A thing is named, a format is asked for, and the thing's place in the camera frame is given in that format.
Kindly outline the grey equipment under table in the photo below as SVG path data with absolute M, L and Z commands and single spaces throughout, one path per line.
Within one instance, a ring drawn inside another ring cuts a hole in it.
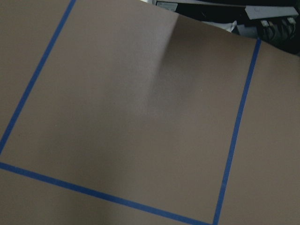
M 150 0 L 149 3 L 230 33 L 259 38 L 285 52 L 300 54 L 298 0 Z

